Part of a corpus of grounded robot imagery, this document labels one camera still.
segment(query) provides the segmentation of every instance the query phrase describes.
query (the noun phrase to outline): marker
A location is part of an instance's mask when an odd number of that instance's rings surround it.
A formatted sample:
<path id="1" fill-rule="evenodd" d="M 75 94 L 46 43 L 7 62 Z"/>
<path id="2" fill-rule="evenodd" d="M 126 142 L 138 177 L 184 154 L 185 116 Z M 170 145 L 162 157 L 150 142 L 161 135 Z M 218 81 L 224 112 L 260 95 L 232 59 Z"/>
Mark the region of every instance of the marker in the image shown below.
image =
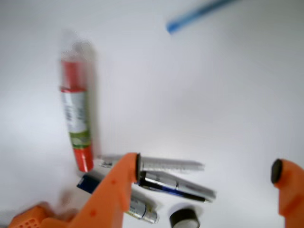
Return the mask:
<path id="1" fill-rule="evenodd" d="M 100 182 L 100 180 L 89 175 L 84 175 L 77 187 L 92 194 Z M 147 203 L 134 196 L 131 196 L 130 209 L 126 213 L 151 224 L 157 223 L 159 220 L 157 213 L 152 211 L 151 207 Z"/>
<path id="2" fill-rule="evenodd" d="M 234 2 L 236 0 L 217 0 L 212 3 L 210 3 L 207 6 L 203 6 L 199 8 L 196 11 L 190 12 L 184 16 L 181 16 L 180 18 L 177 18 L 167 24 L 167 31 L 172 34 L 178 30 L 180 30 L 182 27 L 190 24 L 191 22 L 199 19 L 202 16 L 205 16 L 206 14 L 217 10 L 221 8 L 222 6 L 225 6 L 228 3 Z"/>
<path id="3" fill-rule="evenodd" d="M 93 168 L 91 135 L 88 121 L 86 61 L 76 52 L 61 59 L 61 98 L 69 136 L 78 168 L 88 172 Z"/>

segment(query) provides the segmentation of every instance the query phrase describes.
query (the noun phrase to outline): red glue stick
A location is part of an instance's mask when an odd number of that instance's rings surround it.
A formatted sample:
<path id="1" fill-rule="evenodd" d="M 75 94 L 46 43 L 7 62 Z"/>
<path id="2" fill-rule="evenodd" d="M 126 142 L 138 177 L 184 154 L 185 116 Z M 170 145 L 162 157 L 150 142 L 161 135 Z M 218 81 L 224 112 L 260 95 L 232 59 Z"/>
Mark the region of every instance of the red glue stick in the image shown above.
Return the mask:
<path id="1" fill-rule="evenodd" d="M 89 172 L 93 168 L 93 154 L 88 120 L 86 62 L 61 60 L 61 97 L 78 168 Z"/>

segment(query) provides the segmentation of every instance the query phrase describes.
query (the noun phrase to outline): pen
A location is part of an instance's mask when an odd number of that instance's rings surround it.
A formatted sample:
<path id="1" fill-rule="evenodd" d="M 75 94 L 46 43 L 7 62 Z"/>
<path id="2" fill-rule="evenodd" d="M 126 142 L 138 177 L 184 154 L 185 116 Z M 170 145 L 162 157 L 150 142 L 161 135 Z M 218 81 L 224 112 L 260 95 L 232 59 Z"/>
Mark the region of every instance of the pen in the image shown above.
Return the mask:
<path id="1" fill-rule="evenodd" d="M 104 159 L 101 166 L 113 167 L 119 159 Z M 163 171 L 197 171 L 204 165 L 197 161 L 168 160 L 145 158 L 137 155 L 137 180 L 142 188 L 165 192 L 191 200 L 212 202 L 216 198 L 215 191 L 175 177 Z"/>
<path id="2" fill-rule="evenodd" d="M 216 198 L 215 191 L 164 172 L 143 172 L 138 185 L 201 202 L 212 202 Z"/>
<path id="3" fill-rule="evenodd" d="M 236 0 L 217 0 L 207 6 L 203 6 L 196 11 L 190 12 L 180 18 L 177 18 L 167 24 L 167 31 L 173 33 L 181 29 L 182 27 L 190 24 L 191 22 L 197 20 L 198 18 L 205 16 L 206 14 L 219 9 L 220 7 L 225 6 L 228 3 L 231 3 Z"/>
<path id="4" fill-rule="evenodd" d="M 89 175 L 84 175 L 77 187 L 92 194 L 97 188 L 101 180 L 98 180 Z M 144 201 L 131 196 L 130 209 L 127 214 L 149 223 L 157 223 L 159 217 L 155 211 L 151 210 L 151 207 Z"/>
<path id="5" fill-rule="evenodd" d="M 79 170 L 88 172 L 93 168 L 93 155 L 87 113 L 87 63 L 80 54 L 70 51 L 61 59 L 61 67 L 60 91 L 70 140 Z"/>

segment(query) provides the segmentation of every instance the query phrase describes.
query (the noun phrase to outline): black rubber tip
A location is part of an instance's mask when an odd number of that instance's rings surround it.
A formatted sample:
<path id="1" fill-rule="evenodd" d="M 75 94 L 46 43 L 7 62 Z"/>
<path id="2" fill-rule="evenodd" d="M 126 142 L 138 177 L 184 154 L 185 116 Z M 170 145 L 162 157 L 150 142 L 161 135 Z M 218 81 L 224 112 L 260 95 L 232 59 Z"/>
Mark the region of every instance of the black rubber tip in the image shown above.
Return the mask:
<path id="1" fill-rule="evenodd" d="M 181 209 L 170 216 L 172 228 L 199 228 L 200 223 L 192 209 Z"/>
<path id="2" fill-rule="evenodd" d="M 273 184 L 278 183 L 283 170 L 283 162 L 280 159 L 277 159 L 271 168 L 271 182 Z"/>

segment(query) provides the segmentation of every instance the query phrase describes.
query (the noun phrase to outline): glue stick label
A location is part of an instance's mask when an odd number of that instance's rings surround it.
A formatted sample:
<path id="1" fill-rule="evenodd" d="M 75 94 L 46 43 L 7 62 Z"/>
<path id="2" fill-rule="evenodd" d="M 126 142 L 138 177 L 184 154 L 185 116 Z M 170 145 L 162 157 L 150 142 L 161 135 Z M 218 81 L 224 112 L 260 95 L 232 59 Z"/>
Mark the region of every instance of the glue stick label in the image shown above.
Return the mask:
<path id="1" fill-rule="evenodd" d="M 91 144 L 88 127 L 86 92 L 61 93 L 66 122 L 74 149 Z"/>

